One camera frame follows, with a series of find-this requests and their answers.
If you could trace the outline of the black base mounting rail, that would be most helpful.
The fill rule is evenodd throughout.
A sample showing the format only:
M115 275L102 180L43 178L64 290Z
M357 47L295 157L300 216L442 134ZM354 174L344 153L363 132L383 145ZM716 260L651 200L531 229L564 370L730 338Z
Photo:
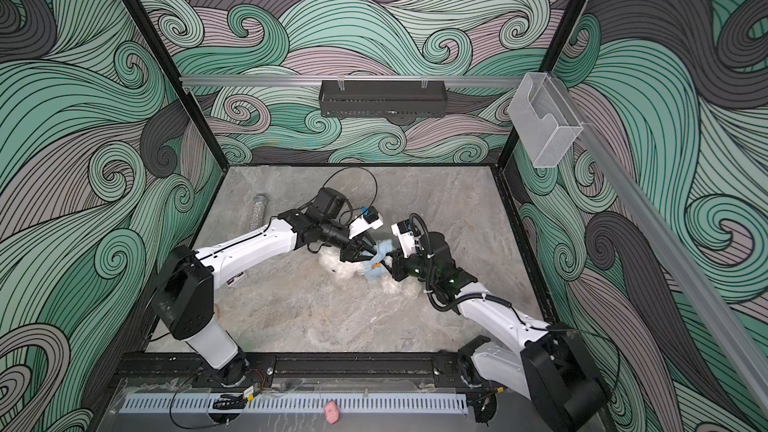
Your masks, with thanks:
M417 384L457 390L505 386L523 390L525 373L520 366L511 372L482 372L461 352L246 352L222 370L212 368L195 353L135 352L123 356L119 378L193 378L203 387L248 385L276 386L298 380L405 379Z

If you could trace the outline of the aluminium rail back wall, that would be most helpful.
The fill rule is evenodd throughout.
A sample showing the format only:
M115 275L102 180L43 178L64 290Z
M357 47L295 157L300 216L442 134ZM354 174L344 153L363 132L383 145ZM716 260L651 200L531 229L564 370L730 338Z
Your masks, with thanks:
M179 80L183 87L320 87L324 81L336 82L344 88L347 82L416 82L422 85L443 82L447 88L490 88L516 87L522 76L387 76L387 75L182 75Z

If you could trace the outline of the black wall-mounted tray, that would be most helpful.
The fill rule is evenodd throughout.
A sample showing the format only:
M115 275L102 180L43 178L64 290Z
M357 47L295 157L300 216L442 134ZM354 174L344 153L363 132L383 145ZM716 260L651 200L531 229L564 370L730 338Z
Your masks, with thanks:
M332 118L440 117L448 107L443 82L324 81L319 90L321 114Z

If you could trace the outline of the aluminium rail right wall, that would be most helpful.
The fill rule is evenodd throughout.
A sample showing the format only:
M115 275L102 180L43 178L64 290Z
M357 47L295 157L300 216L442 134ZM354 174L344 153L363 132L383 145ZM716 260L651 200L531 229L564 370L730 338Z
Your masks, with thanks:
M708 327L724 355L762 411L767 410L767 358L742 322L734 315L679 237L650 202L643 190L615 160L610 147L593 123L583 117L564 83L552 76L553 96L582 127L579 134L605 178L636 220L661 265L672 275Z

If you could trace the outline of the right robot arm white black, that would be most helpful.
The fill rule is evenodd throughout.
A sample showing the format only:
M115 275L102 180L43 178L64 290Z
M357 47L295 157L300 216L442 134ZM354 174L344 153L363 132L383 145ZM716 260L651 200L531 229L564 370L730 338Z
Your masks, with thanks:
M430 305L480 325L459 349L456 370L470 389L476 418L488 421L502 391L528 399L553 431L576 431L612 396L579 332L519 311L457 265L442 234L396 231L387 269L400 282L423 282Z

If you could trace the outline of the light blue teddy hoodie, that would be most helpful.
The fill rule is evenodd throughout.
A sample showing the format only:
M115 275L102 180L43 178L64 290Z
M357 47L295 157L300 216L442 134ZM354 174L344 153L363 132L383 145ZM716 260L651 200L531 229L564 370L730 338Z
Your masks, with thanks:
M391 239L380 240L376 243L376 254L372 259L363 263L362 274L368 282L378 282L389 273L387 266L392 263L392 258L388 256L388 253L393 250Z

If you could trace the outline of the white teddy bear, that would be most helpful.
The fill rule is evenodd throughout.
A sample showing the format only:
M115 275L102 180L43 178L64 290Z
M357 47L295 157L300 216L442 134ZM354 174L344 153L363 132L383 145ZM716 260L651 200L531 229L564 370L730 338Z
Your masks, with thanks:
M424 286L417 279L409 277L396 281L385 268L392 264L391 257L384 262L344 262L340 259L340 250L336 247L323 247L319 251L320 267L330 273L337 281L350 280L353 277L364 278L369 284L378 286L387 295L404 295L415 299L423 293Z

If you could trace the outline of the clear acrylic wall holder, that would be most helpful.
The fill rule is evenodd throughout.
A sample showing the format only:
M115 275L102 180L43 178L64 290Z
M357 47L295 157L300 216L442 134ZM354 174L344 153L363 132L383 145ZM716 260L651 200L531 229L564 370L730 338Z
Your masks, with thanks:
M526 73L507 111L537 169L556 168L583 131L569 90L546 72Z

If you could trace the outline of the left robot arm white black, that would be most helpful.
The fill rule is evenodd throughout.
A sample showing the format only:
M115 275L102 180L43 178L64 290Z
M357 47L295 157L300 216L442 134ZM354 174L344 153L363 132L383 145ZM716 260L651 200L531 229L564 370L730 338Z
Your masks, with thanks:
M340 219L347 198L323 187L309 202L271 217L264 226L217 245L173 249L161 266L149 306L171 336L187 344L224 387L243 382L249 364L242 348L215 313L218 289L247 270L311 244L335 247L347 263L372 259L377 246L370 235L383 225L374 206L349 223Z

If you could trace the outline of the aluminium rail wall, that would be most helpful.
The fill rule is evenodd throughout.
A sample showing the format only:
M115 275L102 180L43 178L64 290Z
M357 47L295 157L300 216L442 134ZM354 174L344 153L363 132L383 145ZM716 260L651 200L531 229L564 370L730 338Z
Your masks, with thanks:
M387 75L182 75L179 80L183 87L320 87L324 81L336 82L344 88L347 82L416 82L422 85L443 82L447 88L490 88L516 87L522 76L387 76Z
M643 190L615 160L610 147L593 123L583 117L564 83L552 76L553 96L582 127L579 134L605 178L636 220L661 265L672 275L708 327L724 355L762 411L767 410L767 358L742 322L734 315L679 237L650 202Z

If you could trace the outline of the clear tube with beads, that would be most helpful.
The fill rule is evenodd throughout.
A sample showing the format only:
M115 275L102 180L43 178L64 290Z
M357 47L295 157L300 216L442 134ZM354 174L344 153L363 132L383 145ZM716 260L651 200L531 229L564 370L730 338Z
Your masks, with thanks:
M253 198L252 213L249 223L250 230L256 230L264 224L267 204L268 198L263 194L258 194Z

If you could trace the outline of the small card on table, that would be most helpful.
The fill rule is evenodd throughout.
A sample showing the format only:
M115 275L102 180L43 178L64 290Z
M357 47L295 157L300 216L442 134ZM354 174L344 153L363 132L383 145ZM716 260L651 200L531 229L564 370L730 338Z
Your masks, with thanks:
M227 281L227 285L229 287L231 287L231 288L240 287L246 278L247 278L246 273L245 272L241 272L241 273L235 275L234 277L232 277L231 279L229 279Z

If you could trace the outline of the small pink toy piece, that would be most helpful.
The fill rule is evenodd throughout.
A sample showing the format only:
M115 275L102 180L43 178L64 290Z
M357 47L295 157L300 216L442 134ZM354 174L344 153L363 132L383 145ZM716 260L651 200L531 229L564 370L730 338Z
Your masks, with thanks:
M335 401L327 402L324 405L323 412L326 421L331 425L336 424L340 420L341 413Z

